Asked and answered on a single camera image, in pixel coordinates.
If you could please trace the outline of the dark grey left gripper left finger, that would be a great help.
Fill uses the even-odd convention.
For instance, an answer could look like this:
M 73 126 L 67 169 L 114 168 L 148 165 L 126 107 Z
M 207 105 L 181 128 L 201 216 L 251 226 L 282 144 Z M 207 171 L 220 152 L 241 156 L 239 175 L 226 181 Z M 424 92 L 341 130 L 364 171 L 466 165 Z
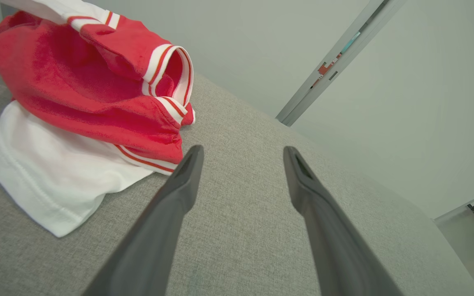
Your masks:
M 192 146 L 83 295 L 165 294 L 182 222 L 196 201 L 203 161 L 203 146 Z

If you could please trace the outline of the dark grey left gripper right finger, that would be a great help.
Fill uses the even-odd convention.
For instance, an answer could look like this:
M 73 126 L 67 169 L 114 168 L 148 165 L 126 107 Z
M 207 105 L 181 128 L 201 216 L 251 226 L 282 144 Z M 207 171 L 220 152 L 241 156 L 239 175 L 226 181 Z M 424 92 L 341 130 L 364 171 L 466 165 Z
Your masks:
M 401 296 L 402 292 L 310 165 L 283 150 L 288 191 L 304 218 L 323 296 Z

